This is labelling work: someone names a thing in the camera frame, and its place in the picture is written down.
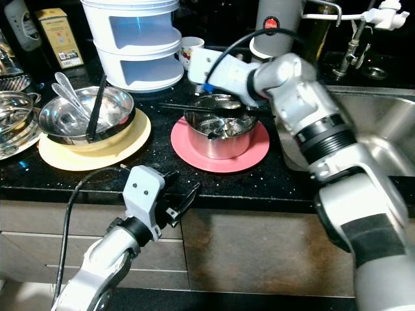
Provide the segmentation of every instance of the cabinet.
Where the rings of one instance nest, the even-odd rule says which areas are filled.
[[[54,282],[65,204],[3,201],[0,272]],[[76,205],[64,282],[123,206]],[[415,242],[415,221],[407,229]],[[353,261],[315,214],[191,209],[182,226],[149,242],[120,286],[209,292],[353,296]]]
[[[59,263],[66,204],[2,201],[0,205],[0,272],[16,281],[54,282]],[[68,237],[64,281],[82,264],[83,254],[105,234],[123,206],[74,205]],[[189,289],[180,226],[163,230],[163,239],[149,242],[133,261],[120,286]]]

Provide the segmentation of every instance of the white mug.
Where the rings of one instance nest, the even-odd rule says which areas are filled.
[[[205,41],[197,37],[183,37],[182,46],[179,50],[179,61],[185,70],[189,70],[193,49],[203,48]]]

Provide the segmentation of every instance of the container lid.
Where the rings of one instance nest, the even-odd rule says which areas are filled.
[[[137,8],[131,7],[131,6],[140,6],[140,5],[161,5],[161,4],[170,4],[178,2],[178,0],[124,0],[124,1],[118,1],[118,0],[81,0],[82,3],[86,5],[110,5],[110,6],[130,6],[130,10],[134,10]]]

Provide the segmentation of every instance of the stainless steel pot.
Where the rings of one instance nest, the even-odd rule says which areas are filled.
[[[33,104],[40,98],[37,93],[0,92],[0,146],[17,141],[32,130]]]
[[[241,103],[230,95],[214,94],[201,97],[195,106],[238,108]],[[193,148],[211,159],[231,159],[243,154],[249,147],[256,117],[223,118],[211,113],[185,111],[190,126],[189,141]]]
[[[87,111],[92,111],[98,87],[91,86],[75,91]],[[106,87],[102,96],[97,133],[94,141],[86,138],[89,119],[62,97],[56,97],[43,107],[39,126],[48,138],[60,144],[87,145],[102,141],[124,130],[134,119],[134,100],[127,92],[116,87]]]

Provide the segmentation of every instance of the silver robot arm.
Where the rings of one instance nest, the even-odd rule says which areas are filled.
[[[108,233],[86,251],[81,269],[51,311],[106,310],[113,289],[128,273],[140,248],[150,240],[158,241],[166,224],[175,227],[193,202],[199,183],[177,208],[157,205],[175,175],[162,175],[145,166],[132,168],[123,191],[126,219],[115,219]]]
[[[194,51],[190,80],[204,83],[219,55]],[[415,255],[405,235],[405,203],[356,141],[312,65],[295,54],[263,65],[231,56],[222,62],[209,83],[247,106],[258,106],[258,94],[269,99],[308,161],[311,178],[321,184],[316,209],[331,241],[353,255],[359,309],[415,310]]]

